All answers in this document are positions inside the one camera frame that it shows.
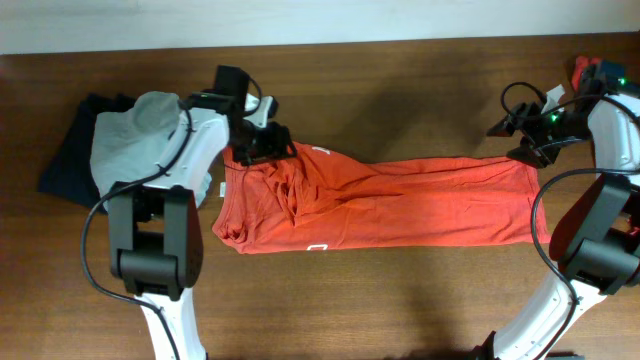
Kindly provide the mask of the orange printed t-shirt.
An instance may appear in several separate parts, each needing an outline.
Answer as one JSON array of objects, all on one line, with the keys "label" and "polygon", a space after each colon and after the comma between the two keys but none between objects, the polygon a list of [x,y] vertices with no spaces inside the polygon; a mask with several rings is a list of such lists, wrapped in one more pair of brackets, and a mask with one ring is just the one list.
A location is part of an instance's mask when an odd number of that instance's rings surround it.
[{"label": "orange printed t-shirt", "polygon": [[529,242],[538,173],[506,157],[361,163],[297,144],[294,158],[243,167],[223,154],[213,233],[241,254]]}]

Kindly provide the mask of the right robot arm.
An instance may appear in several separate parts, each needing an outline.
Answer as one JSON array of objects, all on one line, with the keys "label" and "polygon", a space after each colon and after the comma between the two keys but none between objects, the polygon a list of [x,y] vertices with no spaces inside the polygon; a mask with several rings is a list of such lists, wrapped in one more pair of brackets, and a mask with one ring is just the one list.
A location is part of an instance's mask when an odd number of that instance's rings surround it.
[{"label": "right robot arm", "polygon": [[619,64],[579,56],[572,99],[555,91],[506,107],[490,137],[521,132],[508,158],[537,169],[555,163],[562,148],[589,142],[594,165],[574,175],[595,182],[557,224],[544,249],[543,283],[508,325],[468,354],[475,360],[550,359],[552,348],[587,310],[639,283],[639,86]]}]

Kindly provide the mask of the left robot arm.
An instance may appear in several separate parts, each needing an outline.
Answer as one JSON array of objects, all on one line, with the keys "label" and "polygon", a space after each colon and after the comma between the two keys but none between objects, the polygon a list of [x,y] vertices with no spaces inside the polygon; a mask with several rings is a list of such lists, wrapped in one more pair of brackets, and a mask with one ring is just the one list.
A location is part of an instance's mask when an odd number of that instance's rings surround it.
[{"label": "left robot arm", "polygon": [[193,288],[203,263],[195,191],[225,149],[242,167],[293,158],[277,101],[251,96],[256,81],[239,67],[218,67],[213,86],[178,103],[177,128],[154,173],[117,182],[109,192],[110,271],[120,300],[145,316],[158,359],[205,359]]}]

